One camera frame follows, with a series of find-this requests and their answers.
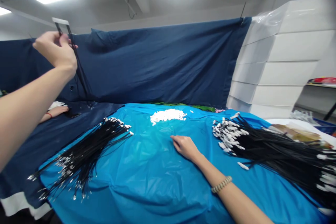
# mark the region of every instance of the cable bundle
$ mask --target cable bundle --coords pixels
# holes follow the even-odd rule
[[[249,170],[259,164],[287,179],[308,201],[336,209],[336,151],[319,144],[296,142],[284,134],[252,128],[239,113],[221,123],[214,121],[213,134],[230,155],[251,161],[238,164]]]
[[[133,135],[133,133],[129,131],[131,126],[123,124],[122,121],[116,118],[104,118],[103,121],[82,140],[65,150],[36,173],[29,176],[28,179],[34,181],[52,164],[62,167],[62,170],[59,172],[61,175],[57,181],[55,181],[49,189],[42,189],[45,192],[40,196],[40,200],[47,199],[49,196],[51,196],[49,200],[56,198],[58,196],[56,196],[57,190],[61,189],[63,191],[69,184],[69,191],[73,187],[75,188],[73,200],[76,199],[77,190],[80,189],[82,190],[82,200],[86,196],[89,197],[87,195],[88,182],[93,178],[93,170],[96,167],[98,159],[102,157],[109,147]]]
[[[75,77],[77,92],[79,93],[79,90],[78,90],[78,80],[79,80],[80,84],[83,87],[83,91],[84,91],[84,95],[85,95],[85,101],[87,102],[88,107],[92,108],[93,105],[92,105],[92,102],[90,101],[91,100],[91,97],[90,97],[91,96],[91,87],[90,87],[89,82],[87,80],[87,77],[84,73],[81,61],[79,60],[77,48],[75,46],[76,45],[75,38],[74,38],[74,36],[71,32],[69,22],[66,21],[66,20],[57,19],[57,18],[54,18],[54,17],[52,18],[52,20],[55,22],[56,28],[57,28],[60,36],[63,34],[63,32],[60,28],[60,24],[65,25],[67,30],[68,30],[69,37],[70,37],[70,40],[71,40],[71,47],[72,47],[72,49],[75,53],[76,60],[77,60],[77,71],[76,71],[76,77]]]

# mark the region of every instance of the bracelet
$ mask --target bracelet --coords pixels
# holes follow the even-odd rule
[[[227,176],[226,179],[224,179],[224,181],[222,183],[220,183],[219,185],[212,187],[211,191],[213,193],[218,193],[220,190],[222,190],[225,186],[227,186],[230,182],[232,181],[232,177],[231,176]]]

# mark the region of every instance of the navy blue cloth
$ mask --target navy blue cloth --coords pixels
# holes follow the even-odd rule
[[[77,35],[78,54],[92,88],[90,100],[224,108],[251,20],[246,17],[115,32],[92,30],[91,34]],[[2,90],[14,91],[51,68],[32,42],[0,42]],[[59,98],[85,100],[76,79]]]
[[[94,107],[89,109],[86,102],[67,103],[74,113],[80,112],[81,115],[70,119],[61,114],[36,127],[0,173],[0,198],[23,191],[30,205],[40,207],[44,202],[39,201],[38,191],[44,186],[40,180],[27,180],[28,176],[38,171],[45,160],[64,146],[123,106],[94,103]]]

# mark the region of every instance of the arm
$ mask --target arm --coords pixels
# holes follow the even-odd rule
[[[61,46],[54,43],[58,39]],[[47,32],[33,46],[55,68],[0,99],[0,171],[76,73],[77,61],[67,35]]]
[[[197,149],[190,137],[171,136],[176,150],[199,167],[212,187],[221,183],[225,176],[214,167]],[[238,224],[273,223],[232,182],[219,191],[218,196]]]

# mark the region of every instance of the white box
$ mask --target white box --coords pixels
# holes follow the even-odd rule
[[[237,64],[317,61],[325,54],[334,35],[334,30],[277,34],[241,47]]]
[[[237,65],[232,80],[259,85],[305,85],[317,61],[265,62]]]
[[[278,33],[336,29],[336,0],[295,0],[252,18],[243,45]]]
[[[275,36],[242,46],[236,64],[266,62],[271,53]]]
[[[232,81],[230,95],[257,105],[294,106],[304,86],[253,85]]]
[[[288,4],[279,33],[336,29],[335,0],[296,0]]]
[[[334,35],[334,30],[277,34],[268,61],[320,60]]]
[[[293,109],[293,106],[249,104],[232,96],[229,96],[227,100],[226,106],[228,108],[248,112],[262,119],[289,118]]]

